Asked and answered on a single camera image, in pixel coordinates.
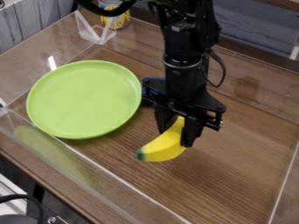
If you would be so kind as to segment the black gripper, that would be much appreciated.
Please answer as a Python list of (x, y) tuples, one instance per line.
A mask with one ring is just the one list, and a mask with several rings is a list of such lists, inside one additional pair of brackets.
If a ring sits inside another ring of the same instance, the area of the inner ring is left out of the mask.
[(185, 118), (182, 146), (191, 148), (197, 138), (202, 136), (205, 127), (213, 130), (222, 128), (222, 115), (226, 110), (226, 105), (211, 96), (206, 87), (201, 90), (197, 98), (187, 102), (169, 96), (165, 89), (163, 104), (154, 105), (159, 133), (163, 134), (182, 116)]

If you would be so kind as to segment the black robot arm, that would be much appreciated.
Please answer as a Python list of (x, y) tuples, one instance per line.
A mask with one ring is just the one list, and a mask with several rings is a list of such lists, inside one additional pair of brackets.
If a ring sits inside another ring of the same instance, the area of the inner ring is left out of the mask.
[(221, 42), (213, 0), (146, 0), (157, 12), (163, 34), (163, 78), (145, 78), (143, 101), (154, 105), (158, 129), (183, 119), (181, 145), (190, 148), (203, 129), (219, 130), (226, 105), (210, 94), (210, 60)]

